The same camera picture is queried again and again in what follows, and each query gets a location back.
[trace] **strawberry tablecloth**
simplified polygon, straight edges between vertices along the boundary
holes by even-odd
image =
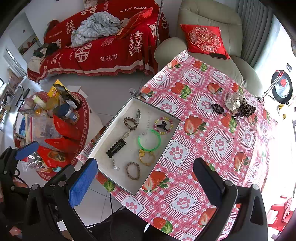
[[[181,120],[142,189],[132,196],[98,173],[98,181],[129,210],[163,232],[183,241],[195,239],[212,217],[212,206],[193,173],[193,161],[202,157],[222,179],[238,186],[260,187],[268,174],[272,128],[276,121],[246,90],[221,71],[186,51],[155,75],[142,91],[147,102]],[[234,92],[245,93],[256,111],[237,122],[227,110],[218,115],[212,103],[225,108]],[[79,156],[85,161],[92,145]],[[225,238],[237,216],[234,207],[219,239]]]

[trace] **red blanket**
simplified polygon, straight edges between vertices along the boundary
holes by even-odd
[[[117,39],[109,36],[91,41],[81,47],[64,47],[71,44],[68,23],[77,28],[81,21],[95,12],[108,11],[122,21],[127,21],[137,12],[153,7],[151,17],[136,26],[127,37]],[[45,42],[56,42],[61,49],[46,57],[40,67],[40,74],[28,69],[29,79],[39,82],[50,74],[76,73],[81,75],[116,75],[131,73],[137,69],[145,74],[158,72],[154,59],[156,49],[156,20],[159,6],[148,0],[139,5],[134,1],[110,0],[77,13],[56,25],[45,37]],[[168,38],[168,25],[162,14],[159,34],[161,41]]]

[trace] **gray curtain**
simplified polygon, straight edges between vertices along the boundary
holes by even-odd
[[[242,19],[241,58],[254,67],[267,40],[273,14],[259,0],[239,0],[236,11]]]

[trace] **beige leather armchair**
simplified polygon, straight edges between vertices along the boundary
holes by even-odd
[[[189,54],[209,64],[235,80],[255,97],[263,94],[263,87],[255,70],[240,58],[242,51],[242,22],[228,6],[213,0],[183,0],[179,9],[177,37],[163,41],[155,50],[155,60],[161,70],[174,57],[187,49],[186,38],[180,24],[218,26],[230,60],[212,58],[200,53]]]

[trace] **green bracelet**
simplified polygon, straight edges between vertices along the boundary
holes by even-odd
[[[157,138],[158,138],[158,144],[157,144],[157,146],[154,147],[153,149],[146,149],[146,148],[142,147],[142,145],[140,144],[140,139],[141,139],[141,137],[142,137],[143,135],[146,134],[146,132],[143,132],[141,135],[139,135],[139,137],[138,137],[138,144],[139,144],[140,148],[143,149],[144,151],[154,151],[154,150],[156,150],[157,148],[159,148],[159,146],[160,146],[160,142],[161,142],[160,135],[159,135],[159,133],[156,132],[155,130],[148,130],[148,131],[151,131],[153,134],[155,134],[155,135],[157,136]]]

